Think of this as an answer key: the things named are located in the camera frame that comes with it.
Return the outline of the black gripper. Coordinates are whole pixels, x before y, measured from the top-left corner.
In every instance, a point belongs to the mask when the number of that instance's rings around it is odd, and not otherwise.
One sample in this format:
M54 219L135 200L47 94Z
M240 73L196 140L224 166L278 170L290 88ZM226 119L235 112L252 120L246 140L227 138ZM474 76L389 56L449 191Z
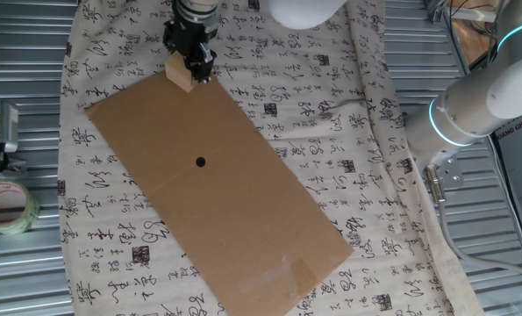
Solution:
M185 66L196 83L208 83L217 54L209 48L209 41L218 31L218 23L213 18L189 21L174 17L164 24L163 45L170 54L188 55Z

